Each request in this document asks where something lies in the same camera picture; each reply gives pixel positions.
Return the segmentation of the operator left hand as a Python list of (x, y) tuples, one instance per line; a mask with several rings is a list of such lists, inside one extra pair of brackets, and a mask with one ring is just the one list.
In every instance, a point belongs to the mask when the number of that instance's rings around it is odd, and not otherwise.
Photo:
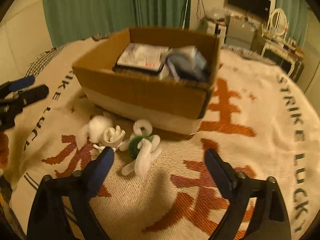
[(8, 136), (1, 132), (0, 133), (0, 169), (4, 169), (8, 165), (9, 155), (9, 139)]

